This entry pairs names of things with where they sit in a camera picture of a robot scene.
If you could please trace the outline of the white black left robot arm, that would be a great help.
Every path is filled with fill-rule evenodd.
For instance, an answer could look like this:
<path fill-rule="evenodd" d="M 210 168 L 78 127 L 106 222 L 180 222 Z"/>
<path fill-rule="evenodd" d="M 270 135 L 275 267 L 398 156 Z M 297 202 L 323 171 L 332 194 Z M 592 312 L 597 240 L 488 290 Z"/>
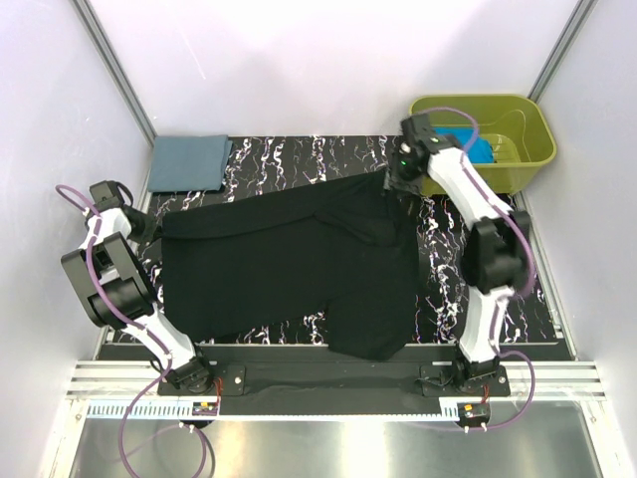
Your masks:
<path fill-rule="evenodd" d="M 212 365 L 161 313 L 156 291 L 129 246 L 153 242 L 155 219 L 134 208 L 129 189 L 115 180 L 92 185 L 90 197 L 67 185 L 55 189 L 85 219 L 86 238 L 61 265 L 89 319 L 143 344 L 161 379 L 174 388 L 208 391 L 214 385 Z"/>

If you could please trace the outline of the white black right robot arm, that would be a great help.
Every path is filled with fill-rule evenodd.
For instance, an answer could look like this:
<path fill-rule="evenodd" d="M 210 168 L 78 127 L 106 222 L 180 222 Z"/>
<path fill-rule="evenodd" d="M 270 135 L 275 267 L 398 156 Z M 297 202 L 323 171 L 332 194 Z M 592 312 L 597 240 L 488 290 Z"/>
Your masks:
<path fill-rule="evenodd" d="M 384 187 L 412 195 L 432 179 L 452 200 L 469 229 L 460 264 L 469 287 L 465 329 L 449 368 L 427 384 L 440 390 L 481 393 L 498 379 L 499 336 L 511 298 L 533 287 L 530 217 L 500 199 L 469 160 L 470 146 L 435 130 L 426 113 L 401 124 Z"/>

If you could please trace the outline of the black t shirt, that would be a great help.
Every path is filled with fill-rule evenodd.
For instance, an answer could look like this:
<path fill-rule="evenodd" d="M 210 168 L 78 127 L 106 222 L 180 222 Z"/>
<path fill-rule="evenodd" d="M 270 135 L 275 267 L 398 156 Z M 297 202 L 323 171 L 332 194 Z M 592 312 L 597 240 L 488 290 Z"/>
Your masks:
<path fill-rule="evenodd" d="M 416 228 L 377 170 L 162 220 L 163 305 L 191 340 L 323 313 L 339 354 L 386 360 L 411 339 Z"/>

